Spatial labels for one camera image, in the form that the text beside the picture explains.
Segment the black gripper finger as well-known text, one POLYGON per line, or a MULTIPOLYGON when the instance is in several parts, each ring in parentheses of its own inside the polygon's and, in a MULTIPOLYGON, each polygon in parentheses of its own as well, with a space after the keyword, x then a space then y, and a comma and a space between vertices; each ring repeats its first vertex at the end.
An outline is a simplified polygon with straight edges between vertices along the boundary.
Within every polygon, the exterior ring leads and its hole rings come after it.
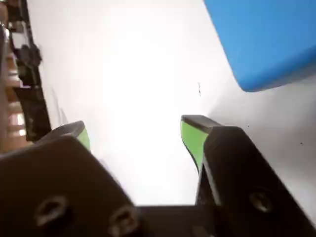
POLYGON ((139 213, 106 168, 71 135, 0 157, 3 237, 136 237, 139 213))
POLYGON ((181 139, 199 174, 215 237, 313 237, 316 229, 252 140, 237 126, 181 116, 181 139))

